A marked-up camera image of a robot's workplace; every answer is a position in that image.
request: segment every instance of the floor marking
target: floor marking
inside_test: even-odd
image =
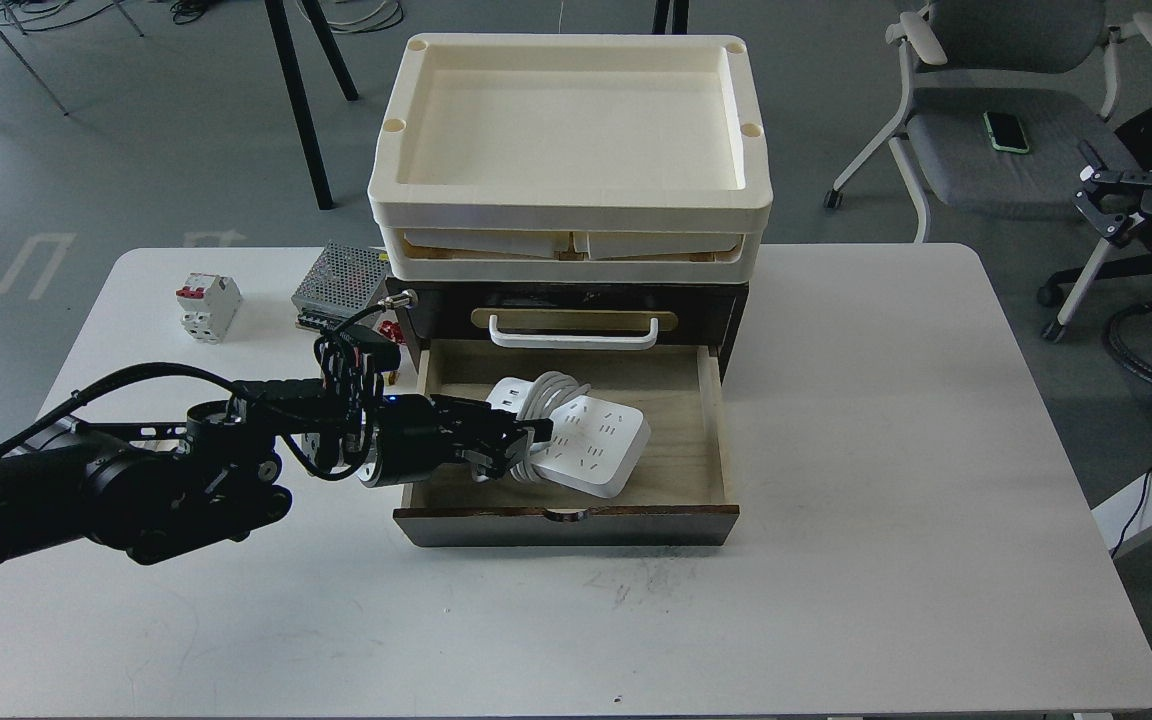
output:
[[[33,289],[29,291],[29,300],[39,300],[41,294],[47,290],[47,286],[51,285],[51,279],[55,276],[56,270],[60,268],[60,263],[65,260],[65,255],[69,252],[69,245],[73,245],[74,238],[77,237],[78,234],[71,232],[43,232],[35,234],[35,236],[29,236],[24,241],[24,245],[20,247],[17,256],[12,260],[8,272],[3,274],[3,279],[0,281],[0,295],[6,295],[6,293],[12,290],[13,285],[17,281],[20,271],[24,268],[24,265],[29,262],[29,256],[33,255],[33,250],[44,242],[52,242],[55,243],[55,247],[51,250],[51,258],[47,259],[47,264],[41,268],[41,274],[38,275],[38,281],[33,283]]]
[[[200,247],[202,241],[215,238],[215,247],[229,247],[234,241],[247,240],[247,236],[238,232],[188,232],[184,233],[182,247]]]

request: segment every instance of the chair caster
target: chair caster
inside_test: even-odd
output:
[[[1061,290],[1059,285],[1044,285],[1038,288],[1036,300],[1038,300],[1039,305],[1056,306],[1064,301],[1064,290]]]
[[[1064,325],[1058,323],[1058,320],[1052,320],[1043,327],[1043,333],[1039,336],[1047,342],[1055,343],[1060,342],[1061,338],[1064,338]]]

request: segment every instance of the power strip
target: power strip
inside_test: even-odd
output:
[[[531,382],[505,378],[488,395],[497,410],[516,414]],[[636,407],[581,396],[559,407],[550,419],[554,434],[532,452],[531,467],[550,482],[594,497],[616,497],[652,438],[652,427]]]

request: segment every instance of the smartphone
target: smartphone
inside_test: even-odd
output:
[[[1001,152],[1016,152],[1025,154],[1029,152],[1029,142],[1025,141],[1025,129],[1020,127],[1020,119],[1007,113],[995,113],[988,111],[984,114],[984,131],[990,136],[990,145]]]

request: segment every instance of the black robotic arm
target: black robotic arm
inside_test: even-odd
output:
[[[356,323],[412,302],[415,295],[388,297],[321,332],[321,378],[229,382],[151,363],[74,393],[0,444],[0,562],[81,537],[141,564],[242,541],[291,509],[291,492],[275,484],[276,438],[314,477],[359,473],[369,487],[425,480],[444,462],[467,462],[476,478],[507,473],[531,442],[550,439],[550,420],[517,420],[465,397],[385,395],[382,373],[397,369],[397,347]],[[206,379],[232,395],[191,407],[184,423],[93,424],[70,415],[161,376]],[[132,445],[147,439],[176,442],[173,450]]]

